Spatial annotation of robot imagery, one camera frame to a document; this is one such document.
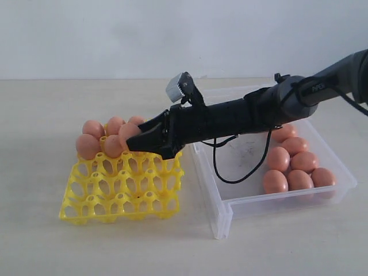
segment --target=white tabletop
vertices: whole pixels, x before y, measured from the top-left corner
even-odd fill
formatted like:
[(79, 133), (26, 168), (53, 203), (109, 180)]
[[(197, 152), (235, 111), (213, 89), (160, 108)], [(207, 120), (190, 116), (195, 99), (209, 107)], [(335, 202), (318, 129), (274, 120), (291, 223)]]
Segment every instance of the white tabletop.
[(367, 275), (368, 118), (340, 99), (322, 103), (312, 120), (358, 180), (339, 205), (236, 220), (228, 239), (214, 240), (185, 149), (175, 217), (81, 227), (60, 221), (84, 121), (153, 117), (171, 105), (167, 81), (0, 82), (0, 275)]

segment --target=robotic arm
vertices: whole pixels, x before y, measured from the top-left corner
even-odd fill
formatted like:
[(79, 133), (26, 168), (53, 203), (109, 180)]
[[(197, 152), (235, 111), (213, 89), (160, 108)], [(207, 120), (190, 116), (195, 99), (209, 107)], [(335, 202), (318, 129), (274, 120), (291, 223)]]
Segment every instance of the robotic arm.
[(231, 135), (259, 133), (311, 116), (318, 103), (338, 97), (336, 89), (352, 93), (356, 103), (368, 104), (368, 49), (345, 57), (308, 78), (275, 74), (277, 84), (241, 99), (206, 106), (193, 78), (182, 73), (166, 88), (171, 106), (140, 125), (142, 134), (131, 137), (131, 151), (153, 152), (174, 158), (186, 145)]

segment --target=white background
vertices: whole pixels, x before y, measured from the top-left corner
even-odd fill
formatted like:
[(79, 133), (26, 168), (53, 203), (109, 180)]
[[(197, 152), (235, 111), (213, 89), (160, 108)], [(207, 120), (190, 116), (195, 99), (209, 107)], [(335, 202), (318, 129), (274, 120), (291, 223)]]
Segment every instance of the white background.
[(367, 0), (1, 0), (0, 79), (307, 75), (367, 48), (367, 15)]

